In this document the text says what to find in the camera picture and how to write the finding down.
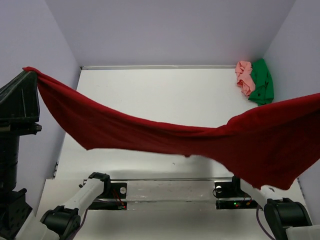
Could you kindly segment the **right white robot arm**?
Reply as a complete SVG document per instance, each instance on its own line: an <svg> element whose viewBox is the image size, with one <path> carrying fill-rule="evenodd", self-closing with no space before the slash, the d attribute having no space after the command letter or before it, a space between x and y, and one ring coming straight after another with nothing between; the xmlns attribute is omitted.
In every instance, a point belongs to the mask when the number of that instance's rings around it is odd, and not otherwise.
<svg viewBox="0 0 320 240"><path fill-rule="evenodd" d="M305 206L280 197L268 186L254 188L241 178L232 177L236 192L249 195L262 207L264 217L276 240L318 240L320 226L312 224Z"/></svg>

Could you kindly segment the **red t-shirt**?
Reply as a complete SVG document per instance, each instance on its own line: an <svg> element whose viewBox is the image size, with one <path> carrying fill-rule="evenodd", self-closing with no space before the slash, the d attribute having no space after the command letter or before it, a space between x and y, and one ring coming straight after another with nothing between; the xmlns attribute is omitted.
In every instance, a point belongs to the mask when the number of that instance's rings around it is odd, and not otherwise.
<svg viewBox="0 0 320 240"><path fill-rule="evenodd" d="M225 125L184 126L134 117L35 72L56 122L83 148L203 156L259 189L282 190L320 158L320 96L311 94L252 108Z"/></svg>

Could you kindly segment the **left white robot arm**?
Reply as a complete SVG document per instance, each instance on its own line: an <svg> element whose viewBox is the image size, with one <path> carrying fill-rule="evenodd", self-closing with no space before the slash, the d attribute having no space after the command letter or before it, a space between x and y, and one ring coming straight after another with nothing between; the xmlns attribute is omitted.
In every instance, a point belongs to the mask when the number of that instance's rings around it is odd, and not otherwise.
<svg viewBox="0 0 320 240"><path fill-rule="evenodd" d="M93 172L84 184L48 180L38 210L17 189L20 138L36 135L40 105L38 76L22 71L0 89L0 237L3 240L72 240L90 206L111 189L110 176Z"/></svg>

